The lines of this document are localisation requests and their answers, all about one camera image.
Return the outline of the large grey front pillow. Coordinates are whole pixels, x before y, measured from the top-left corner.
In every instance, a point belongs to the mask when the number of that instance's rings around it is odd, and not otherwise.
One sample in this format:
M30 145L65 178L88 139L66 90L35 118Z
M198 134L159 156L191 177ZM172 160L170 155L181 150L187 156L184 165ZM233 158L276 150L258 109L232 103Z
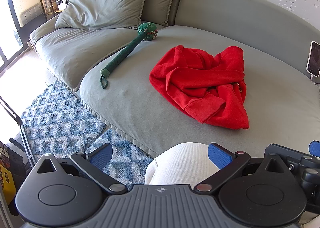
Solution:
M84 30L137 27L145 0L69 0L55 28Z

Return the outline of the red sweatshirt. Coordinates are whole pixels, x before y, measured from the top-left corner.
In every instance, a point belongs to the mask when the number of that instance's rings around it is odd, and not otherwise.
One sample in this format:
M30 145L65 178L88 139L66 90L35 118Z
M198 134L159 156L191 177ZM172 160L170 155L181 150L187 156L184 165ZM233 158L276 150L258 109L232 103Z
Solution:
M170 104L199 123L248 129L244 67L240 47L227 47L213 56L178 45L158 61L149 81Z

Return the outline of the blue white patterned rug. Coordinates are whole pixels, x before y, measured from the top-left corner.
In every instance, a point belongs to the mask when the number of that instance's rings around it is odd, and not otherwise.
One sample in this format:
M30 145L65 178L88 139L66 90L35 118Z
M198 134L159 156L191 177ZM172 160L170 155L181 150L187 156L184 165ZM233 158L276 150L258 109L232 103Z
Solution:
M103 172L128 188L143 184L152 158L93 116L59 81L49 85L22 113L24 130L35 160L45 153L68 158L90 153L105 143L113 149Z

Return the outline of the smartphone in white case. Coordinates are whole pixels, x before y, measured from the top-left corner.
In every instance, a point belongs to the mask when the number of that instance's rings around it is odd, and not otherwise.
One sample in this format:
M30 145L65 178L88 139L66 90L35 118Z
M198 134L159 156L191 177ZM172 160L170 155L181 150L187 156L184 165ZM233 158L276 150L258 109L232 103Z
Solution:
M306 65L306 71L314 77L319 77L320 45L315 41L312 41L310 44L310 51L309 51L307 65Z

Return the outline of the white trouser knee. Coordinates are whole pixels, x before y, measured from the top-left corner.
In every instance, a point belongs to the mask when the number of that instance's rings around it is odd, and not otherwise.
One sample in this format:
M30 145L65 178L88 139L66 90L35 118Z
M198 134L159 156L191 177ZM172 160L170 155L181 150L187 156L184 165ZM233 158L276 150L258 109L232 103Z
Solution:
M189 184L194 187L218 170L208 158L208 145L185 142L153 159L147 166L144 184Z

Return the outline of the green massage hammer stick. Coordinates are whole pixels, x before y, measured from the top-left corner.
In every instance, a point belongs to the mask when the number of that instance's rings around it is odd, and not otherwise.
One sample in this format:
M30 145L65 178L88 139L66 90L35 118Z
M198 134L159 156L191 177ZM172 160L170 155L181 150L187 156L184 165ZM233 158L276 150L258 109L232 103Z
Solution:
M142 42L152 41L157 36L157 26L154 23L146 22L137 29L137 37L134 38L120 53L118 53L110 62L101 69L100 85L103 89L108 86L108 78L118 65L131 54L131 52Z

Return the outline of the grey sofa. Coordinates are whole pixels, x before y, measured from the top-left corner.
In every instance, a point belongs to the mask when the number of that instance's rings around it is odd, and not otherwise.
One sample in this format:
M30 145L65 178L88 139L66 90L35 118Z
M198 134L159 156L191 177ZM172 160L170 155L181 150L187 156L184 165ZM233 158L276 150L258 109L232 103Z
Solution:
M265 0L175 0L172 26L140 43L102 88L100 70L131 29L31 34L37 53L98 124L149 156L183 142L263 155L271 143L307 152L319 139L319 88L306 74L319 31Z

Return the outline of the yellow black box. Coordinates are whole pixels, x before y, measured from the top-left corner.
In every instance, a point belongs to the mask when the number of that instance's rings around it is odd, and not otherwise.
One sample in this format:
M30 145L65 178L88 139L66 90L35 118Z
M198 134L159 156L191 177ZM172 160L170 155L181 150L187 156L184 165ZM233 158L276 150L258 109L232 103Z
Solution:
M9 159L9 151L8 147L1 142L0 144L0 164L1 164L1 187L5 197L5 201L9 205L15 195L16 195L16 187L14 184L14 179L12 173L10 172L10 159Z

